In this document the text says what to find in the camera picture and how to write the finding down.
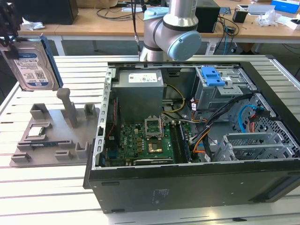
cpu chip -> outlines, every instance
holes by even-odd
[[[148,143],[148,152],[149,153],[163,152],[161,141],[152,141],[152,142]]]

gray robot arm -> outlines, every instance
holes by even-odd
[[[149,8],[144,15],[144,48],[140,61],[185,61],[199,49],[197,0],[171,0],[169,8]]]

speaker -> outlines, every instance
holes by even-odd
[[[218,20],[220,6],[213,0],[198,0],[196,13],[199,33],[213,33]]]

motherboard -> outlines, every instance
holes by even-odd
[[[178,139],[187,143],[191,134],[188,123],[122,124],[120,146],[110,148],[107,159],[110,166],[175,164],[181,157]]]

aluminum workbench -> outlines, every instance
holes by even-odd
[[[137,61],[136,56],[60,56],[55,58],[64,87],[71,89],[77,108],[100,105],[107,62]],[[270,87],[300,120],[300,84],[276,60],[265,56],[195,56],[190,60],[250,61]],[[300,187],[275,203],[104,214],[91,190],[84,190],[85,166],[10,168],[33,103],[62,109],[56,92],[12,89],[0,107],[0,225],[80,224],[300,224]]]

